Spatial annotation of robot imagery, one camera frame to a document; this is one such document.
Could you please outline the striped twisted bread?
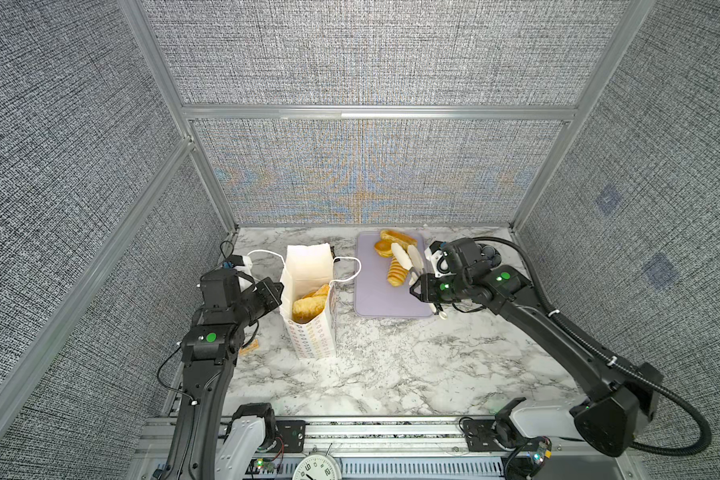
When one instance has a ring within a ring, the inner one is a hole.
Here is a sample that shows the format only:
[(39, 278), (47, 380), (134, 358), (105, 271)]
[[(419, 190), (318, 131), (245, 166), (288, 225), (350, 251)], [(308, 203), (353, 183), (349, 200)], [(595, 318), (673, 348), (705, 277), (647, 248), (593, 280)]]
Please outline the striped twisted bread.
[(405, 270), (396, 261), (394, 257), (391, 258), (391, 263), (387, 272), (387, 281), (393, 287), (402, 286), (408, 276), (408, 270)]

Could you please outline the pale braided bread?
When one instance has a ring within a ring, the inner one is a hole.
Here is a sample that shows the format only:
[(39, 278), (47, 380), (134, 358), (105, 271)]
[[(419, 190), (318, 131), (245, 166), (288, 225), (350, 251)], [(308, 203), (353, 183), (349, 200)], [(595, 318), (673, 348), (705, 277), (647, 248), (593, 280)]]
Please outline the pale braided bread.
[(291, 319), (298, 324), (306, 324), (319, 316), (325, 309), (327, 297), (304, 297), (296, 300), (292, 306)]

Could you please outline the white patterned paper bag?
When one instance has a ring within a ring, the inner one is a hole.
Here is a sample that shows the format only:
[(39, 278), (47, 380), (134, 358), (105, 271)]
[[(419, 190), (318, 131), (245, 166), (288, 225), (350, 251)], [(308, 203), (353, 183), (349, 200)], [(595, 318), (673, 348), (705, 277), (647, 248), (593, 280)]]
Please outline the white patterned paper bag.
[(290, 245), (279, 259), (283, 266), (279, 312), (296, 355), (301, 359), (334, 357), (336, 288), (353, 281), (362, 270), (362, 262), (351, 257), (356, 272), (337, 278), (334, 275), (337, 257), (327, 243)]

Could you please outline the yellow lemon shaped bread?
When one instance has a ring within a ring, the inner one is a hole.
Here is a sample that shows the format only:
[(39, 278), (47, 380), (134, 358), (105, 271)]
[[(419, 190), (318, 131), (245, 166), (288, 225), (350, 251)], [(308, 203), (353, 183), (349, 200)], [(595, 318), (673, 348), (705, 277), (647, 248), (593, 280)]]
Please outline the yellow lemon shaped bread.
[(329, 284), (322, 285), (318, 290), (309, 295), (310, 298), (327, 297), (331, 286)]

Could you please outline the small round bun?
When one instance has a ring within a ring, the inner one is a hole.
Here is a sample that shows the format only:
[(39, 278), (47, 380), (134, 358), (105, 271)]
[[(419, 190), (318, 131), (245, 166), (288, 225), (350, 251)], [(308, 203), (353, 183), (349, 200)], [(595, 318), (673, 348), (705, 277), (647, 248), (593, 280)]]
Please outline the small round bun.
[(393, 242), (386, 239), (381, 239), (375, 243), (374, 250), (379, 256), (383, 258), (391, 258), (394, 256), (392, 245)]

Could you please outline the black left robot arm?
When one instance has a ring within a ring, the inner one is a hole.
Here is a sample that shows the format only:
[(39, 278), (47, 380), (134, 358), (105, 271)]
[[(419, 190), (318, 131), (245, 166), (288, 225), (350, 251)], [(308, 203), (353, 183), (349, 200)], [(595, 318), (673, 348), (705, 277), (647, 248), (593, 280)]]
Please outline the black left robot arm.
[(178, 347), (181, 354), (181, 406), (162, 479), (213, 479), (222, 407), (233, 377), (245, 328), (281, 305), (283, 284), (269, 277), (217, 269), (199, 283), (203, 295), (199, 321)]

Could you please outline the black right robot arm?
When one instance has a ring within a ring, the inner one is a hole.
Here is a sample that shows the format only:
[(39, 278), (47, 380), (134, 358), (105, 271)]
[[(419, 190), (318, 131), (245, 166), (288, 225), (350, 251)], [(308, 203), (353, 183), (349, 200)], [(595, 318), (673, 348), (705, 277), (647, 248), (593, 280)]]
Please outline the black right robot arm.
[[(463, 301), (476, 312), (488, 310), (515, 325), (555, 359), (575, 380), (582, 399), (571, 405), (536, 404), (518, 397), (500, 410), (493, 424), (499, 444), (517, 448), (526, 440), (559, 437), (583, 441), (596, 451), (618, 457), (632, 448), (684, 457), (712, 442), (707, 419), (689, 402), (663, 386), (651, 364), (636, 366), (576, 326), (547, 298), (533, 266), (525, 272), (505, 265), (491, 236), (433, 242), (424, 254), (394, 241), (390, 250), (413, 273), (411, 295), (438, 315)], [(637, 441), (664, 397), (685, 411), (699, 428), (698, 439), (681, 447)]]

